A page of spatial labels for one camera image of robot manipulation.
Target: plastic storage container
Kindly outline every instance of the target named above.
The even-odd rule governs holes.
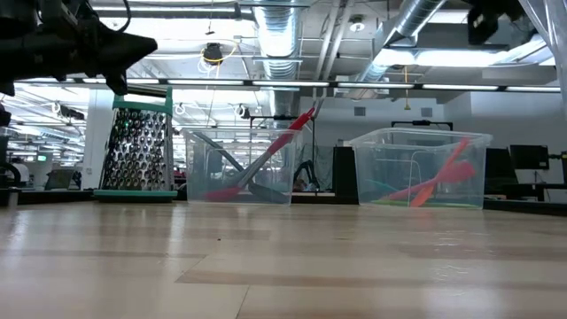
[[[492,136],[384,128],[350,142],[361,205],[482,208]]]
[[[289,205],[297,133],[270,129],[185,130],[187,199]],[[268,147],[278,138],[290,142],[270,156]]]

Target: red spatula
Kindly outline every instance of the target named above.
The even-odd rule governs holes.
[[[457,146],[457,148],[454,149],[453,154],[451,154],[451,156],[449,156],[449,158],[447,159],[447,161],[445,162],[443,167],[437,173],[437,176],[445,175],[447,173],[447,168],[451,167],[453,165],[453,162],[459,157],[459,155],[461,155],[462,151],[464,151],[464,149],[468,145],[469,145],[469,138],[464,137],[461,140],[461,142],[459,143],[459,145]],[[420,207],[421,205],[425,204],[425,202],[431,197],[431,194],[435,190],[435,185],[437,185],[437,183],[434,183],[434,184],[427,186],[424,189],[420,190],[417,193],[416,197],[411,201],[411,203],[409,203],[409,206],[410,207]]]
[[[411,188],[396,191],[385,197],[389,200],[399,200],[407,198],[409,194],[421,191],[429,186],[435,186],[437,183],[460,183],[476,174],[475,168],[468,161],[458,161],[449,166],[444,172],[439,172],[437,176],[427,182],[419,183]]]
[[[291,130],[301,130],[303,126],[309,121],[311,115],[315,109],[312,107],[308,112],[301,114],[288,129]],[[242,171],[242,178],[237,181],[237,184],[233,187],[228,187],[223,190],[209,191],[205,194],[207,200],[210,201],[228,201],[234,198],[258,173],[260,168],[269,160],[272,155],[279,151],[282,147],[288,144],[293,139],[292,133],[287,133],[279,136],[274,143],[272,143],[268,149],[257,159],[251,166],[247,167]]]

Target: clear plastic bin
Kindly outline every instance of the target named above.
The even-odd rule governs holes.
[[[355,138],[350,145],[359,202],[482,208],[491,140],[487,134],[414,128],[384,128]],[[462,152],[448,164],[457,148]]]
[[[285,129],[185,130],[187,199],[289,205],[297,133]],[[265,155],[279,137],[291,141],[273,155]],[[268,159],[254,165],[260,157]]]

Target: ceiling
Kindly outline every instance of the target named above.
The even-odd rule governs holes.
[[[375,37],[380,22],[395,16],[401,0],[359,1],[356,2],[351,16],[361,15],[364,29],[354,32],[347,28],[343,41],[338,50],[338,58],[332,66],[330,77],[350,76],[353,78],[373,59],[372,40]],[[138,0],[130,1],[133,6],[152,6],[156,11],[163,7],[180,7],[179,1],[155,0],[153,2]],[[92,6],[104,8],[114,6],[120,8],[122,0],[91,0]],[[301,13],[299,26],[301,59],[299,78],[312,80],[322,49],[322,34],[326,28],[326,20],[330,13],[330,0],[314,1],[313,5]],[[430,23],[419,35],[418,49],[430,51],[436,48],[451,47],[450,49],[473,49],[482,51],[485,48],[468,48],[466,45],[466,14],[469,6],[463,1],[448,1],[435,14]],[[111,28],[118,28],[125,23],[124,18],[101,18]],[[257,31],[252,21],[232,19],[161,19],[156,13],[155,19],[134,18],[127,32],[153,37],[159,44],[158,51],[140,61],[128,70],[131,78],[222,78],[222,79],[260,79],[264,76],[262,63],[255,61],[261,57]],[[513,43],[517,36],[524,31],[517,25],[504,20],[501,31],[491,39],[491,49],[501,51],[506,58],[506,51],[520,43]],[[220,43],[223,54],[229,56],[218,68],[206,67],[199,64],[201,50],[207,43]],[[522,59],[513,60],[498,66],[458,67],[437,66],[397,66],[391,67],[385,77],[390,82],[434,82],[460,84],[545,84],[555,79],[555,69],[552,66],[540,66],[540,63],[551,58],[547,48],[528,54]],[[455,61],[462,65],[467,61]],[[436,99],[433,104],[442,104],[458,93],[442,91],[412,91],[410,98]],[[403,90],[391,91],[380,98],[396,100],[405,97]],[[73,108],[88,116],[89,89],[76,88],[72,85],[37,86],[19,83],[16,97],[2,97],[2,103],[13,114],[14,121],[30,124],[46,123],[44,126],[29,125],[26,129],[15,127],[13,134],[18,134],[16,140],[25,140],[32,136],[34,129],[43,132],[50,141],[67,141],[78,144],[84,143],[86,121],[70,121],[58,114],[56,102]],[[176,90],[174,101],[177,105],[174,124],[182,125],[224,125],[246,126],[248,121],[240,119],[235,109],[240,105],[248,107],[252,114],[271,114],[269,97],[266,91],[214,91],[211,89]],[[326,112],[329,121],[340,121],[341,112]]]

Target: wooden floor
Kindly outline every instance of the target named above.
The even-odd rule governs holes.
[[[22,206],[0,211],[0,318],[567,318],[567,219]]]

